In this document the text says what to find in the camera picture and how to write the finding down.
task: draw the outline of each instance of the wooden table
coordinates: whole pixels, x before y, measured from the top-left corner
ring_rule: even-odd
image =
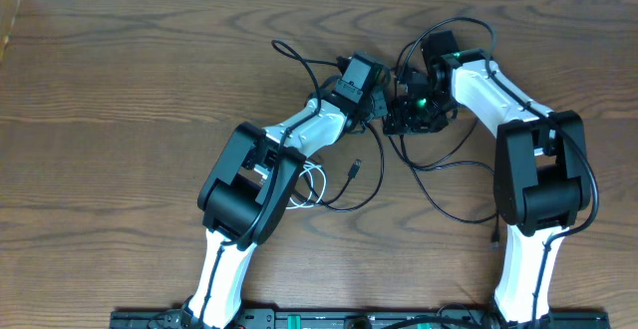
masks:
[[[604,309],[614,327],[635,327],[638,0],[23,0],[0,69],[0,327],[105,328],[114,309],[166,308],[194,292],[205,250],[195,199],[228,136],[243,121],[288,118],[311,91],[272,38],[308,58],[363,50],[390,64],[425,28],[460,15],[492,24],[496,59],[516,84],[585,120],[602,204],[594,225],[561,247],[552,307]],[[486,46],[483,29],[453,28],[462,47]],[[332,69],[316,72],[321,81]],[[467,114],[410,138],[414,159],[445,154],[471,123]],[[489,247],[493,223],[444,218],[384,147],[374,201],[349,214],[287,212],[252,259],[245,299],[486,303],[504,255]],[[479,127],[454,159],[492,164],[493,154]],[[363,161],[343,204],[377,181],[370,135],[318,158],[329,195]],[[456,215],[493,212],[486,172],[423,181]]]

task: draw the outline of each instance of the black cable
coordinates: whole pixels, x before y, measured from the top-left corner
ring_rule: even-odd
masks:
[[[469,135],[472,133],[472,131],[474,130],[475,126],[472,126],[470,128],[470,132]],[[487,169],[492,175],[494,174],[493,169],[484,163],[480,163],[480,162],[476,162],[476,161],[458,161],[458,162],[454,162],[454,163],[449,163],[449,164],[441,164],[439,165],[439,163],[441,161],[444,161],[446,159],[448,159],[451,154],[453,154],[454,152],[456,152],[461,145],[468,139],[468,136],[466,135],[461,143],[456,146],[449,154],[443,156],[440,160],[435,161],[431,164],[427,164],[427,165],[414,165],[414,163],[409,162],[409,159],[406,160],[406,158],[404,157],[404,155],[401,154],[401,152],[399,151],[399,148],[397,147],[397,145],[395,144],[394,140],[392,140],[392,138],[390,136],[388,136],[388,140],[390,140],[390,145],[392,145],[392,148],[395,150],[395,153],[397,154],[397,156],[399,157],[399,159],[410,169],[410,171],[412,172],[412,175],[415,178],[415,181],[417,182],[417,185],[419,186],[419,188],[421,189],[421,192],[426,196],[426,198],[428,199],[428,201],[430,202],[430,204],[432,205],[432,207],[434,207],[436,210],[438,210],[442,215],[444,215],[445,217],[451,219],[451,220],[455,220],[457,222],[460,223],[464,223],[464,224],[481,224],[481,223],[485,223],[489,220],[492,220],[494,218],[497,217],[497,213],[492,214],[490,216],[487,216],[485,218],[481,218],[481,219],[463,219],[463,218],[459,218],[455,215],[449,214],[447,211],[445,211],[444,209],[442,209],[430,196],[430,194],[428,193],[428,191],[426,190],[426,187],[423,185],[423,183],[421,182],[421,179],[419,178],[419,175],[417,174],[417,170],[420,171],[433,171],[433,170],[437,170],[437,169],[444,169],[444,168],[449,168],[449,167],[453,167],[453,166],[458,166],[458,165],[477,165],[480,167],[483,167],[485,169]],[[494,229],[494,235],[492,237],[500,237],[500,234],[498,233],[498,226]]]
[[[438,317],[443,317],[443,312],[444,312],[444,311],[446,311],[446,309],[448,309],[448,307],[450,307],[450,306],[458,306],[458,307],[460,307],[460,308],[462,308],[462,309],[465,309],[465,310],[468,312],[468,314],[470,315],[470,318],[472,318],[472,321],[473,321],[473,322],[475,322],[476,324],[479,324],[479,323],[477,322],[477,320],[475,319],[475,317],[474,317],[474,316],[472,315],[472,313],[470,312],[470,310],[467,308],[467,306],[465,306],[464,304],[461,304],[461,303],[448,303],[448,304],[446,304],[446,305],[442,306],[442,307],[441,307],[441,308],[437,311],[437,316],[438,316]]]
[[[310,69],[310,66],[308,66],[308,62],[304,58],[302,58],[293,48],[291,48],[290,46],[288,46],[288,44],[284,43],[281,40],[272,40],[270,44],[272,45],[272,48],[275,49],[278,53],[283,54],[284,56],[288,58],[299,61],[299,63],[301,63],[301,65],[303,65],[303,67],[306,69],[306,71],[308,72],[308,75],[310,76],[310,80],[312,80],[312,85],[315,88],[315,96],[317,98],[317,107],[315,108],[315,111],[312,112],[312,114],[306,116],[305,118],[299,120],[295,124],[288,127],[286,130],[284,130],[283,134],[281,135],[281,139],[279,140],[279,146],[277,148],[277,157],[272,167],[272,171],[270,173],[270,178],[271,178],[270,185],[268,186],[266,197],[263,201],[263,204],[261,205],[261,210],[259,210],[259,213],[255,216],[255,218],[253,219],[248,229],[246,229],[241,235],[239,235],[235,239],[222,241],[221,245],[223,246],[234,245],[234,244],[243,242],[250,235],[252,235],[252,232],[257,227],[257,223],[259,222],[259,219],[261,219],[261,217],[263,216],[263,213],[265,212],[265,209],[268,207],[268,204],[270,203],[270,199],[272,198],[272,193],[274,192],[274,189],[275,189],[275,183],[279,175],[279,164],[281,162],[281,152],[283,151],[284,143],[288,139],[288,136],[296,128],[301,126],[306,121],[315,117],[321,111],[321,94],[320,94],[319,84],[317,83],[317,78],[315,77],[315,74],[312,72],[312,69]],[[279,49],[278,47],[279,45],[283,46],[286,50],[288,50],[289,54],[286,54],[281,49]]]
[[[341,187],[341,189],[339,190],[337,195],[335,195],[332,199],[328,199],[328,200],[323,200],[322,199],[320,204],[322,204],[322,205],[332,204],[332,203],[336,202],[337,200],[339,200],[339,198],[341,198],[343,193],[346,191],[346,188],[348,188],[348,185],[350,184],[351,180],[352,180],[352,178],[348,177],[348,179],[346,180],[345,184]]]
[[[398,90],[397,90],[397,83],[399,82],[399,75],[397,73],[397,70],[399,70],[399,65],[401,64],[401,58],[403,57],[403,53],[406,52],[406,50],[408,50],[408,48],[412,45],[414,45],[415,41],[408,43],[408,45],[406,45],[403,50],[401,50],[401,53],[399,54],[399,57],[397,58],[397,63],[395,64],[395,67],[392,68],[395,72],[395,99],[398,96]]]
[[[279,54],[289,58],[289,59],[293,59],[293,60],[297,60],[299,61],[299,57],[296,57],[294,55],[288,54],[285,51],[279,49],[278,46],[276,46],[275,44],[272,44],[272,47],[275,49],[275,51],[277,51]],[[317,65],[327,65],[327,66],[334,66],[336,68],[339,68],[339,65],[337,65],[336,63],[330,62],[330,61],[322,61],[322,60],[310,60],[310,59],[303,59],[303,61],[305,61],[307,64],[317,64]]]
[[[456,325],[456,326],[462,327],[462,328],[474,328],[474,329],[482,328],[480,325],[468,323],[465,320],[420,315],[420,316],[415,317],[413,319],[408,319],[408,320],[400,321],[399,323],[395,323],[395,324],[392,324],[392,325],[385,326],[385,327],[383,327],[383,329],[401,329],[401,328],[407,328],[407,327],[409,327],[411,325],[424,324],[424,323],[450,324],[450,325]]]
[[[414,42],[412,48],[410,49],[410,51],[408,52],[408,55],[406,55],[406,60],[403,62],[403,66],[401,67],[401,72],[399,72],[397,74],[397,81],[399,81],[399,79],[403,79],[403,76],[405,75],[406,72],[406,67],[408,66],[408,63],[410,62],[410,58],[412,57],[412,54],[414,54],[415,50],[417,49],[417,47],[419,46],[419,43],[421,43],[421,41],[423,39],[426,38],[426,36],[430,35],[433,31],[437,30],[438,28],[450,24],[451,22],[455,22],[455,21],[462,21],[462,22],[470,22],[473,24],[478,24],[481,25],[483,27],[485,27],[486,29],[489,30],[489,33],[491,34],[492,38],[495,39],[496,34],[494,33],[493,29],[485,22],[481,21],[481,20],[477,20],[477,19],[473,19],[473,18],[469,18],[469,17],[454,17],[454,18],[450,18],[447,20],[444,20],[442,22],[440,22],[439,24],[431,27],[430,29],[426,30],[426,32],[424,32],[423,34],[421,34],[421,36],[419,36],[419,38]],[[489,49],[489,52],[492,53],[493,52],[493,46],[494,46],[494,41],[492,41],[492,45]]]
[[[215,276],[215,272],[217,271],[217,267],[219,266],[219,260],[221,260],[221,254],[223,254],[223,246],[220,246],[217,250],[217,256],[215,256],[215,262],[212,265],[212,270],[210,271],[210,278],[208,279],[208,288],[206,289],[206,295],[203,298],[203,304],[201,305],[201,310],[199,311],[199,321],[197,321],[197,326],[195,328],[203,328],[203,313],[206,309],[206,305],[208,305],[208,300],[210,299],[210,292],[212,291],[212,279]]]
[[[477,127],[477,124],[479,123],[479,118],[476,118],[474,123],[472,124],[472,126],[470,127],[470,130],[468,131],[468,133],[463,137],[463,139],[459,142],[459,144],[453,149],[451,150],[447,155],[443,156],[442,158],[440,158],[438,161],[435,161],[431,164],[415,164],[412,161],[410,161],[410,159],[408,158],[408,154],[406,151],[406,145],[404,142],[404,136],[401,135],[399,136],[399,140],[401,141],[401,149],[402,149],[402,153],[403,153],[403,158],[404,158],[404,163],[406,163],[406,165],[411,165],[413,166],[415,169],[427,169],[430,167],[433,167],[435,165],[441,164],[445,161],[447,161],[453,154],[455,154],[462,146],[463,144],[468,140],[468,138],[472,135],[472,133],[474,132],[475,128]]]
[[[379,157],[380,157],[380,171],[379,171],[379,181],[377,182],[377,186],[375,187],[375,190],[372,192],[372,194],[370,194],[370,196],[368,198],[366,198],[364,201],[362,201],[361,203],[357,204],[357,205],[353,205],[351,207],[347,207],[347,208],[338,208],[335,207],[333,205],[331,205],[332,202],[329,201],[319,201],[320,205],[325,206],[326,208],[332,210],[332,211],[336,211],[336,212],[349,212],[349,211],[353,211],[353,210],[357,210],[361,207],[363,207],[364,205],[368,204],[368,202],[370,202],[376,195],[377,193],[379,193],[379,188],[381,188],[381,183],[383,182],[383,176],[384,176],[384,171],[385,171],[385,167],[386,167],[386,160],[385,160],[385,155],[384,155],[384,151],[383,151],[383,145],[381,144],[381,137],[379,136],[379,133],[377,133],[377,130],[374,128],[374,126],[370,125],[370,124],[364,124],[363,126],[365,126],[367,129],[370,130],[370,132],[372,133],[372,135],[375,137],[375,141],[377,142],[377,146],[379,147]],[[339,196],[341,196],[341,194],[343,194],[343,192],[346,190],[345,188],[347,187],[349,181],[346,181],[346,184],[344,185],[344,187],[342,188],[342,190],[340,191],[340,193],[336,196],[336,199],[339,199]],[[310,185],[309,182],[307,182],[308,187],[310,188],[310,190],[312,191],[312,193],[319,197],[319,195],[317,195],[317,192],[315,191],[315,189]],[[301,193],[299,193],[298,191],[293,191],[293,194],[299,198],[299,200],[306,200],[307,198],[304,197]]]
[[[395,150],[395,152],[397,153],[397,156],[399,156],[401,158],[401,154],[399,153],[399,149],[397,148],[397,145],[395,145],[394,141],[392,140],[392,138],[388,137],[388,140],[390,140],[390,144],[392,145],[393,149]],[[430,202],[430,204],[432,205],[432,207],[434,207],[436,210],[438,210],[442,215],[444,215],[445,217],[463,223],[463,224],[481,224],[481,223],[485,223],[489,220],[492,220],[496,217],[496,214],[492,214],[490,216],[487,216],[485,218],[482,219],[463,219],[463,218],[459,218],[457,216],[454,216],[452,214],[449,214],[448,212],[446,212],[444,209],[442,209],[430,196],[430,194],[428,193],[428,191],[426,190],[426,188],[423,186],[423,183],[421,182],[421,179],[419,178],[419,175],[417,174],[417,171],[412,167],[408,165],[408,168],[410,169],[410,171],[412,172],[412,175],[415,177],[415,181],[417,182],[417,184],[419,185],[419,188],[421,189],[421,191],[423,192],[423,194],[426,196],[426,198],[428,199],[428,201]]]

